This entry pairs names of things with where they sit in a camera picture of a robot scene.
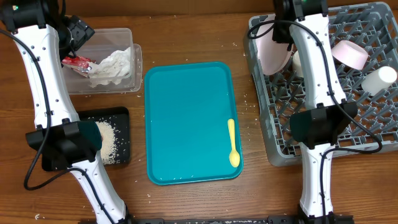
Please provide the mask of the large white plate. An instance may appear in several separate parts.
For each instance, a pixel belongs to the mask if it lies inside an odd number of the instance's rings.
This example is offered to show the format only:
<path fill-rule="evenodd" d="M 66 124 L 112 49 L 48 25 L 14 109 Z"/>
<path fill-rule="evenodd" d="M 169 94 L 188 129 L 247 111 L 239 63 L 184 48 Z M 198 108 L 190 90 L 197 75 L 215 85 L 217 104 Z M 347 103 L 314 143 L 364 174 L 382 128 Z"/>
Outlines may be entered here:
<path fill-rule="evenodd" d="M 288 51 L 289 44 L 278 44 L 273 41 L 273 29 L 266 35 L 256 39 L 257 58 L 260 61 L 264 75 L 273 75 L 282 70 L 289 61 L 293 46 Z"/>

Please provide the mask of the red snack wrapper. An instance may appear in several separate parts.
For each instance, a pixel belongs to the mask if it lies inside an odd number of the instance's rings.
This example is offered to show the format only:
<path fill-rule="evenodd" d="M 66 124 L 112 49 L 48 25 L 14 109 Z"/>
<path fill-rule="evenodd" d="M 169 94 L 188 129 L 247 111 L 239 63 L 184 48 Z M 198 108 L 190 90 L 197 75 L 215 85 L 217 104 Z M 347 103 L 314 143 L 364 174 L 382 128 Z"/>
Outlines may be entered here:
<path fill-rule="evenodd" d="M 75 58 L 65 57 L 62 60 L 62 64 L 86 78 L 93 74 L 93 67 L 96 65 L 94 60 L 81 56 L 76 56 Z"/>

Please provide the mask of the pale green bowl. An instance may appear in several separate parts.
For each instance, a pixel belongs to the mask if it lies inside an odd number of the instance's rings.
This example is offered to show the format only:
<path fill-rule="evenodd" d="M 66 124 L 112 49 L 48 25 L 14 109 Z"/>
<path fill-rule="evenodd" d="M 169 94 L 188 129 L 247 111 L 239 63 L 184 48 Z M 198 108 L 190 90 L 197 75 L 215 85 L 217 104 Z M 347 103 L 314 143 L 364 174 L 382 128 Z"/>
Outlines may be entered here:
<path fill-rule="evenodd" d="M 293 54 L 293 57 L 292 57 L 292 69 L 293 69 L 293 71 L 296 72 L 296 75 L 299 78 L 303 78 L 303 71 L 302 71 L 302 66 L 300 63 L 300 57 L 299 57 L 299 53 L 297 51 Z"/>

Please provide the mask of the white napkin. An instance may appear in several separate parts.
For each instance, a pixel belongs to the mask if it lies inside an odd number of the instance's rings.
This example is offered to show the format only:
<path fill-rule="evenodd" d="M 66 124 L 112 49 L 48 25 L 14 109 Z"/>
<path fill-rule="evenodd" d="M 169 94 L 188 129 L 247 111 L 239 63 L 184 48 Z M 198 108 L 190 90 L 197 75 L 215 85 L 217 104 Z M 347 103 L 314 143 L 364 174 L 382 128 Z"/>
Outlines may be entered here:
<path fill-rule="evenodd" d="M 88 77 L 90 79 L 90 87 L 95 88 L 98 85 L 108 85 L 111 81 L 109 78 L 114 77 L 118 73 L 116 66 L 109 62 L 101 62 L 100 64 L 89 62 L 90 69 Z"/>
<path fill-rule="evenodd" d="M 101 64 L 103 77 L 122 77 L 130 72 L 131 48 L 114 51 Z"/>

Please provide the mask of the white cup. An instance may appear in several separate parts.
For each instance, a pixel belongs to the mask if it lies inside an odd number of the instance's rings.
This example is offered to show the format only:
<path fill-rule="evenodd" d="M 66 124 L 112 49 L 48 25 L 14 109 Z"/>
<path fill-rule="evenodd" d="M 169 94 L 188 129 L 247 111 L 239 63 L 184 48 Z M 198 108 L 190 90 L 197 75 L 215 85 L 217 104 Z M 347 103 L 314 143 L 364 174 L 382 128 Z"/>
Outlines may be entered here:
<path fill-rule="evenodd" d="M 361 87 L 374 96 L 381 90 L 388 89 L 396 80 L 397 72 L 392 67 L 383 66 L 366 75 Z"/>

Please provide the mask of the yellow plastic spoon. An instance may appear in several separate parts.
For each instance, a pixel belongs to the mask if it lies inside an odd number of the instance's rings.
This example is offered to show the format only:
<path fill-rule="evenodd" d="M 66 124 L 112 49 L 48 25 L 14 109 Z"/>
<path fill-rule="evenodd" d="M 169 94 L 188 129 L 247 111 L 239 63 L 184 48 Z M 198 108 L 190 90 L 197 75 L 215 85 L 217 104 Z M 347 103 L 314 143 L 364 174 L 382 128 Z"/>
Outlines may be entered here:
<path fill-rule="evenodd" d="M 231 141 L 231 152 L 229 154 L 229 161 L 233 167 L 238 167 L 240 164 L 240 155 L 236 150 L 236 133 L 234 119 L 228 120 L 229 138 Z"/>

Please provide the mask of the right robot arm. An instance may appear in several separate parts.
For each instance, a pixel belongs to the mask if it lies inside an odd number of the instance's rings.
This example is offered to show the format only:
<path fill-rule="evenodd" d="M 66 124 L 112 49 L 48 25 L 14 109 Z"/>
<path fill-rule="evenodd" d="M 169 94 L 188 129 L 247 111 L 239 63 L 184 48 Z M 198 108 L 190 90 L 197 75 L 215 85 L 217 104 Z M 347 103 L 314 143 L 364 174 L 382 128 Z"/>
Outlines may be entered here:
<path fill-rule="evenodd" d="M 357 115 L 336 74 L 329 40 L 326 1 L 274 0 L 273 40 L 295 44 L 303 72 L 305 107 L 289 119 L 300 145 L 303 190 L 296 223 L 352 223 L 338 217 L 330 199 L 331 160 L 338 136 Z"/>

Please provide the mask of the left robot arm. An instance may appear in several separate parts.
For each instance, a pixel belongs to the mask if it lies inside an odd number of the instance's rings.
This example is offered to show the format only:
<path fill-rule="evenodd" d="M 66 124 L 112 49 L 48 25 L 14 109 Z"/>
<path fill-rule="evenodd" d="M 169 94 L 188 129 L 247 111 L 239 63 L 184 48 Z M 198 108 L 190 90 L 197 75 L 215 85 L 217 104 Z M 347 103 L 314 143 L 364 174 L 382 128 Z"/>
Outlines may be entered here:
<path fill-rule="evenodd" d="M 4 1 L 1 33 L 21 53 L 34 101 L 35 131 L 26 134 L 37 151 L 24 179 L 26 190 L 37 190 L 71 173 L 81 185 L 97 223 L 132 223 L 124 201 L 104 168 L 102 140 L 94 121 L 76 112 L 62 71 L 62 60 L 75 57 L 94 30 L 77 16 L 65 14 L 65 2 Z"/>

